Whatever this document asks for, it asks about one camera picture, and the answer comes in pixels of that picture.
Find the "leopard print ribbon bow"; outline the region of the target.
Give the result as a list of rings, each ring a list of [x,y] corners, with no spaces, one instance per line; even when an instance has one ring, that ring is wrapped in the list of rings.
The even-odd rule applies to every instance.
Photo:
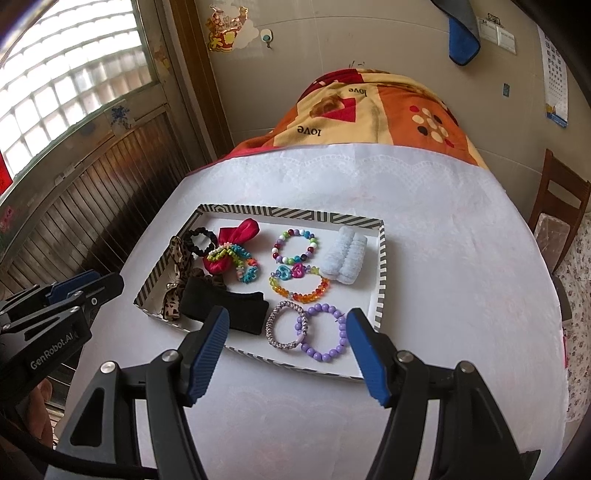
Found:
[[[166,284],[161,313],[165,320],[180,319],[180,301],[188,282],[193,263],[192,253],[180,236],[170,239],[168,253],[173,264],[174,279]]]

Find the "black velvet hair band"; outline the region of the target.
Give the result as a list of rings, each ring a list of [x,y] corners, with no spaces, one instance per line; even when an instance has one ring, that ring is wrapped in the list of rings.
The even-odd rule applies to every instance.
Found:
[[[263,332],[270,304],[264,299],[263,292],[236,293],[226,290],[212,296],[182,295],[179,311],[191,320],[204,323],[214,306],[228,311],[231,330],[257,336]]]

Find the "black ruffled scrunchie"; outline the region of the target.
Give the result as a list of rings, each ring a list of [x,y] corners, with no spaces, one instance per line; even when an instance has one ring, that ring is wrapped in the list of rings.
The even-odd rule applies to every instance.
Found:
[[[182,241],[186,250],[198,258],[207,257],[218,247],[217,236],[205,227],[187,230]]]

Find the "red satin bow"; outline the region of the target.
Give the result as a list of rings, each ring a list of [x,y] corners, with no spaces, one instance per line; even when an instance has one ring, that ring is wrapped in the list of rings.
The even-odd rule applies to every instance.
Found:
[[[211,275],[222,275],[242,261],[249,252],[245,250],[249,242],[259,234],[259,223],[247,218],[236,227],[223,227],[219,230],[218,247],[202,259],[205,270]]]

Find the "dark wooden slatted door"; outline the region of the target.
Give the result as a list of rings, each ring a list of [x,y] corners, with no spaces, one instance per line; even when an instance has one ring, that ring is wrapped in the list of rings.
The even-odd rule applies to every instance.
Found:
[[[159,108],[47,182],[19,184],[1,204],[2,297],[87,270],[120,271],[173,190],[206,160]]]

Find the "floral fabric bedding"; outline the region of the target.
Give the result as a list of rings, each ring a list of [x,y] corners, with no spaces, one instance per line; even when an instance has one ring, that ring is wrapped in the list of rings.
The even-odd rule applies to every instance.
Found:
[[[576,240],[556,271],[571,309],[566,339],[567,422],[581,420],[590,404],[590,243]]]

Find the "wooden chair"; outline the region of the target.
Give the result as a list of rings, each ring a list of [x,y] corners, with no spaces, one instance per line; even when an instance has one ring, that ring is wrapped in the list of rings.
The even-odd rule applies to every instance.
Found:
[[[579,201],[579,206],[575,207],[552,193],[550,191],[551,183],[555,183],[573,195]],[[541,181],[528,225],[532,231],[535,231],[540,216],[546,214],[564,222],[569,227],[560,255],[555,265],[550,267],[551,272],[554,272],[560,265],[574,241],[589,199],[590,182],[580,177],[571,168],[558,160],[550,149],[547,149],[545,151]]]

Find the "orange patterned blanket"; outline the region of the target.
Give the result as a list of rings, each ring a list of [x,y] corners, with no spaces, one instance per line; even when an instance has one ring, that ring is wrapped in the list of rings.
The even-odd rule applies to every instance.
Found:
[[[431,89],[403,75],[355,68],[322,75],[273,130],[242,141],[228,156],[352,143],[423,149],[486,166],[450,108]]]

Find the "blue grey hanging cloth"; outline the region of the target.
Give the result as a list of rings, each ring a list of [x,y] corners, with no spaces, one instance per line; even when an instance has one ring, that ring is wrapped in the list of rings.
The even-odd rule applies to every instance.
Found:
[[[449,20],[449,57],[458,66],[468,65],[480,52],[478,23],[469,0],[432,0]]]

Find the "cartoon wall sticker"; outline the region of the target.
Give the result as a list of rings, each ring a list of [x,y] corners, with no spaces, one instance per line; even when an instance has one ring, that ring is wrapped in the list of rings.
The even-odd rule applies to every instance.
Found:
[[[246,6],[225,2],[209,8],[211,15],[205,21],[209,51],[229,53],[259,39],[259,29],[249,19]]]

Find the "small wall hook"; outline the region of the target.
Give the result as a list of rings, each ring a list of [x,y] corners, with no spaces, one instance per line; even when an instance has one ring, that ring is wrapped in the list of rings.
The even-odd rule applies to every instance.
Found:
[[[270,29],[262,29],[260,30],[260,40],[266,44],[267,48],[271,48],[271,43],[273,42],[273,31]]]

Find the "wall calendar poster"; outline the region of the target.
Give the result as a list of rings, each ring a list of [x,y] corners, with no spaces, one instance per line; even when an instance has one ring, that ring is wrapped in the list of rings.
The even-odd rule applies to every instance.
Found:
[[[568,126],[568,76],[561,54],[549,36],[537,26],[540,39],[546,117],[562,128]]]

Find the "white wall switch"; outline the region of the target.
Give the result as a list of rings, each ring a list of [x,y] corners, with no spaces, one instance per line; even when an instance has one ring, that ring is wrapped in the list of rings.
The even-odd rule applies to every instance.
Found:
[[[494,43],[514,55],[517,54],[516,38],[511,32],[491,20],[480,17],[477,18],[477,26],[481,39]]]

